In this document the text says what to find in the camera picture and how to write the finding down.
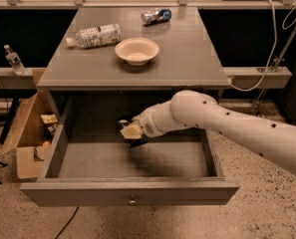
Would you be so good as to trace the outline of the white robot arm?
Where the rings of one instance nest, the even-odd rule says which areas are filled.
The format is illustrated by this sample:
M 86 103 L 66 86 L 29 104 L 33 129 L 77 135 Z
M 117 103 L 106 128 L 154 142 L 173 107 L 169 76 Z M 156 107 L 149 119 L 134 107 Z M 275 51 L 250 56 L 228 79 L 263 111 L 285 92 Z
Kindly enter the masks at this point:
M 220 133 L 296 175 L 296 125 L 228 110 L 209 95 L 180 91 L 151 106 L 121 129 L 127 140 L 202 128 Z

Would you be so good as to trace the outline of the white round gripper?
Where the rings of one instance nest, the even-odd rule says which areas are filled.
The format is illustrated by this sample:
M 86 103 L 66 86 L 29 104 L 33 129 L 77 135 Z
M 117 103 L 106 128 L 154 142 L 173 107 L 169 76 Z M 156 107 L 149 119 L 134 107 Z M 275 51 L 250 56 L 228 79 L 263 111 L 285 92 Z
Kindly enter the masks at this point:
M 170 102 L 156 104 L 132 118 L 133 122 L 122 120 L 121 134 L 125 139 L 140 139 L 162 136 L 170 131 L 186 129 L 186 125 L 173 118 Z

